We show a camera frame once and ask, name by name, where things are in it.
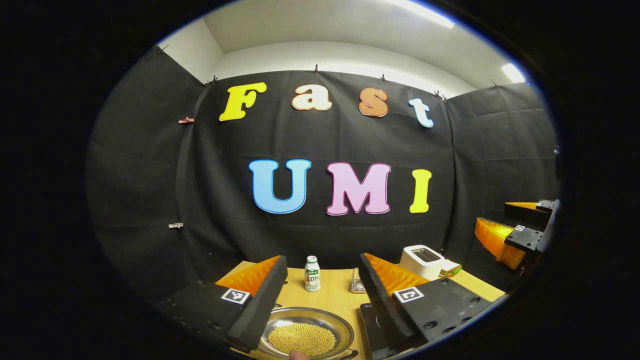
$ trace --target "pink letter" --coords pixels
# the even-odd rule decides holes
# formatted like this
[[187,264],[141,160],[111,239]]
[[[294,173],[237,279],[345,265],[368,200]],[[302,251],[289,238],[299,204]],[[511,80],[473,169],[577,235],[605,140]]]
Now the pink letter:
[[344,205],[344,197],[355,213],[359,213],[364,200],[369,203],[364,208],[368,214],[384,214],[389,211],[387,204],[387,175],[391,167],[387,164],[373,164],[369,167],[364,180],[360,182],[349,163],[330,163],[327,171],[333,174],[333,199],[326,213],[333,216],[345,215],[349,208]]

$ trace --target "white bottle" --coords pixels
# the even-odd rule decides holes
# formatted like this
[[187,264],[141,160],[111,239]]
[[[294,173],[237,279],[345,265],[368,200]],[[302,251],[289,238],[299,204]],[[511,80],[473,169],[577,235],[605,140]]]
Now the white bottle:
[[305,265],[305,289],[307,291],[320,290],[320,266],[315,256],[307,256]]

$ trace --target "black fabric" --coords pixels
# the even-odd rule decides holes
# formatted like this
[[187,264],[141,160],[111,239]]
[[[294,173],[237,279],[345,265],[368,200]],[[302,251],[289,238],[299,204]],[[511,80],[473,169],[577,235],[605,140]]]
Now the black fabric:
[[476,277],[510,289],[512,271],[484,249],[474,229],[483,217],[511,224],[505,202],[557,198],[553,125],[535,89],[526,83],[493,86],[447,100],[456,189],[445,255]]
[[197,280],[178,229],[175,175],[202,84],[158,48],[113,89],[87,154],[87,196],[102,248],[127,282],[157,302]]
[[[257,94],[245,117],[220,122],[227,89],[258,82],[265,82],[267,90]],[[327,111],[295,110],[291,106],[294,90],[305,84],[325,86],[333,106]],[[390,108],[386,116],[360,113],[360,91],[368,87],[386,91]],[[430,107],[434,127],[418,123],[408,104],[415,97]],[[322,268],[354,268],[362,252],[398,262],[409,245],[442,248],[451,212],[453,153],[444,105],[433,94],[351,74],[268,72],[217,81],[208,89],[195,119],[186,156],[187,206],[181,216],[184,234],[200,255],[196,263],[204,279],[215,281],[222,276],[220,264],[235,265],[234,251],[249,261],[285,255],[289,266],[298,268],[304,267],[308,255],[317,256]],[[295,158],[312,162],[302,208],[284,215],[258,208],[248,164],[258,159],[277,161],[274,194],[287,199],[291,172],[284,165]],[[372,215],[350,209],[344,216],[328,215],[332,175],[326,167],[336,161],[352,164],[360,180],[372,164],[389,164],[390,211]],[[429,211],[412,214],[412,171],[418,168],[433,174]],[[223,257],[208,255],[220,250]]]

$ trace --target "ceiling light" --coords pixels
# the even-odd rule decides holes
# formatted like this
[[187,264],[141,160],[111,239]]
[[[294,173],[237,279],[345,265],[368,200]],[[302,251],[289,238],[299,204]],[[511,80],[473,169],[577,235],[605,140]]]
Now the ceiling light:
[[420,4],[413,3],[409,0],[382,0],[382,2],[398,5],[413,13],[416,13],[417,15],[425,17],[431,21],[437,22],[438,24],[445,26],[446,28],[449,28],[449,29],[453,28],[453,26],[455,25],[455,22],[447,19],[446,17],[427,9]]
[[513,66],[512,63],[509,63],[503,66],[502,71],[504,71],[504,73],[507,74],[507,76],[509,76],[509,79],[511,80],[512,83],[524,82],[524,76],[520,73],[520,71],[518,71],[518,69],[516,69],[515,66]]

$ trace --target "small balls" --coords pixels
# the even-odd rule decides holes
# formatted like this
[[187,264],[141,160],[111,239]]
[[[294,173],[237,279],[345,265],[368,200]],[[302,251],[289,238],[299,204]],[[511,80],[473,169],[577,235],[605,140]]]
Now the small balls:
[[286,354],[297,350],[308,356],[316,356],[333,350],[336,340],[328,329],[308,323],[293,323],[273,329],[269,334],[269,342]]

